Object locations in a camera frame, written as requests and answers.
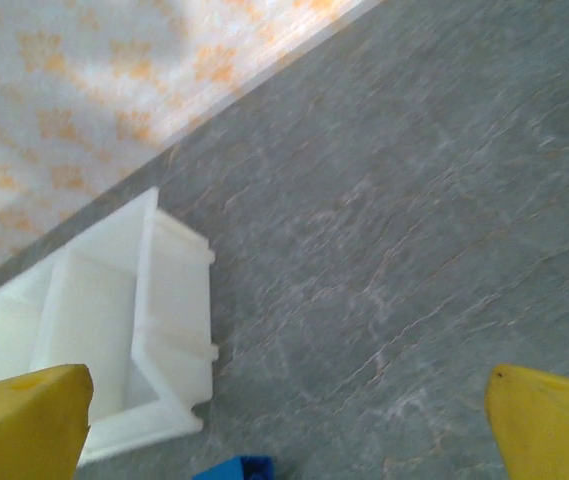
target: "patterned wallpaper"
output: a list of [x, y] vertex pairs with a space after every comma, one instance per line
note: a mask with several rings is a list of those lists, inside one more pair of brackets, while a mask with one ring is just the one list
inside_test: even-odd
[[0, 264], [364, 2], [0, 0]]

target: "blue plastic toy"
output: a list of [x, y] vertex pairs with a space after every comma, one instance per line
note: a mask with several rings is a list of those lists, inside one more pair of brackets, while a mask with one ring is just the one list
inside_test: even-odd
[[198, 473], [193, 480], [275, 480], [275, 466], [273, 459], [267, 456], [233, 457]]

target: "wallpaper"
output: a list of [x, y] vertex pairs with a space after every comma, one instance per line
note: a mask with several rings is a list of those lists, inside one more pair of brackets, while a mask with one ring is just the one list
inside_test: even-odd
[[0, 264], [363, 4], [0, 0]]

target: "yellow plastic part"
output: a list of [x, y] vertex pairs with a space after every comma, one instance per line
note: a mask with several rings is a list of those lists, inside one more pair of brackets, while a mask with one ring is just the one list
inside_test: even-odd
[[485, 408], [512, 480], [569, 479], [569, 378], [498, 365]]
[[0, 480], [69, 480], [86, 435], [93, 382], [65, 365], [0, 382]]

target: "white plastic crate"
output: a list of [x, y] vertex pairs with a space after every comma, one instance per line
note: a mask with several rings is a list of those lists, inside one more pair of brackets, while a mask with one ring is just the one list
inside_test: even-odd
[[0, 287], [0, 380], [88, 365], [80, 465], [197, 432], [213, 394], [208, 241], [145, 192]]

